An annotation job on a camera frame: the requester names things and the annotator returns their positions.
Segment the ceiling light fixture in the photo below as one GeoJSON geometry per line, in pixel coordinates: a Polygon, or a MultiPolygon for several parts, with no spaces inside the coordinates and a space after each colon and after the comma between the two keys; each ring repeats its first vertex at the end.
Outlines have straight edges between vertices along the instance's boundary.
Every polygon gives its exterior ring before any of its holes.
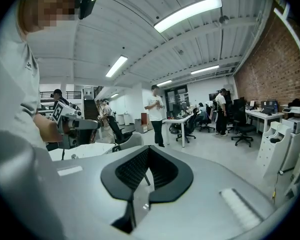
{"type": "Polygon", "coordinates": [[[200,13],[210,11],[222,7],[221,0],[202,0],[192,3],[184,8],[181,8],[173,14],[163,18],[158,23],[154,24],[154,28],[162,33],[173,25],[200,13]]]}
{"type": "Polygon", "coordinates": [[[165,81],[165,82],[158,83],[157,86],[163,86],[163,85],[171,83],[171,82],[172,82],[171,80],[168,80],[168,81],[165,81]]]}
{"type": "Polygon", "coordinates": [[[107,78],[110,78],[114,75],[114,73],[126,62],[128,58],[121,55],[120,58],[114,63],[112,68],[110,68],[109,72],[105,75],[107,78]]]}
{"type": "Polygon", "coordinates": [[[216,66],[211,66],[211,67],[199,69],[199,70],[196,70],[196,71],[192,71],[192,72],[191,72],[191,75],[197,74],[197,73],[200,73],[200,72],[203,72],[203,71],[208,71],[208,70],[218,69],[219,67],[220,67],[219,65],[216,65],[216,66]]]}

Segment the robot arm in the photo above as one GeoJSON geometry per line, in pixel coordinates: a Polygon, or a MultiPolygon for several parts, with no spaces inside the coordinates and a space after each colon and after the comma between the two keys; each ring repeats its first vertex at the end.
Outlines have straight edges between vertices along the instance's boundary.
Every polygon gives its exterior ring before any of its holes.
{"type": "Polygon", "coordinates": [[[59,148],[69,150],[93,142],[101,122],[85,120],[81,115],[81,111],[64,103],[57,103],[52,120],[56,122],[57,130],[62,135],[62,142],[58,143],[59,148]],[[70,131],[66,133],[64,128],[69,128],[70,131]]]}

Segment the railing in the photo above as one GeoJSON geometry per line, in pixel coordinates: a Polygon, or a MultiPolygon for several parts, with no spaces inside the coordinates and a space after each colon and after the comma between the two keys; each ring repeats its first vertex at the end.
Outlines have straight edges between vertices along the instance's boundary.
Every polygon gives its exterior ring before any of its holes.
{"type": "Polygon", "coordinates": [[[101,92],[103,88],[104,88],[103,86],[98,86],[97,88],[96,87],[93,88],[94,98],[98,96],[98,94],[101,92]]]}
{"type": "MultiPolygon", "coordinates": [[[[81,91],[66,91],[65,95],[63,95],[63,97],[65,99],[75,99],[75,100],[79,100],[81,99],[81,91]]],[[[40,92],[40,98],[41,99],[50,99],[54,97],[54,92],[53,91],[41,91],[40,92]]]]}

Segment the red brick wall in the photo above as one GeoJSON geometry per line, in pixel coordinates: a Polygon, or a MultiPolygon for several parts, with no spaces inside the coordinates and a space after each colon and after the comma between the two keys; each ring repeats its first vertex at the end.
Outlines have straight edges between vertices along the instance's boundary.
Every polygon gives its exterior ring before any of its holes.
{"type": "MultiPolygon", "coordinates": [[[[289,22],[300,31],[297,24],[289,22]]],[[[258,105],[267,99],[276,99],[279,106],[300,99],[300,50],[273,10],[260,40],[234,79],[239,97],[255,100],[258,105]]]]}

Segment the gray floor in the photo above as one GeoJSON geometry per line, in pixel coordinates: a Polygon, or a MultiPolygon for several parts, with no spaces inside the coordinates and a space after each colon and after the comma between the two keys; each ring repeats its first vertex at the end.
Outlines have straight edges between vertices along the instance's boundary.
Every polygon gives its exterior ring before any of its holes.
{"type": "MultiPolygon", "coordinates": [[[[135,129],[134,125],[120,125],[122,132],[129,132],[135,129]]],[[[162,126],[162,136],[165,148],[178,150],[186,154],[208,159],[218,164],[221,164],[234,172],[236,175],[245,179],[247,182],[257,187],[269,200],[272,200],[273,192],[276,190],[275,206],[281,206],[286,200],[284,192],[290,184],[292,171],[288,171],[283,175],[273,175],[271,177],[262,178],[259,167],[256,164],[262,136],[256,132],[249,133],[253,137],[252,147],[241,141],[238,146],[235,146],[235,141],[231,140],[231,136],[236,136],[234,133],[229,133],[226,137],[216,135],[214,131],[195,129],[193,135],[196,139],[189,138],[190,143],[185,143],[182,147],[182,141],[176,141],[175,134],[169,134],[170,144],[167,145],[166,124],[162,126]]],[[[154,130],[150,130],[142,134],[145,145],[155,145],[154,130]]],[[[148,170],[147,176],[151,183],[150,186],[143,179],[139,187],[134,193],[134,207],[137,223],[142,220],[147,214],[149,207],[147,206],[148,194],[154,190],[153,178],[148,170]]]]}

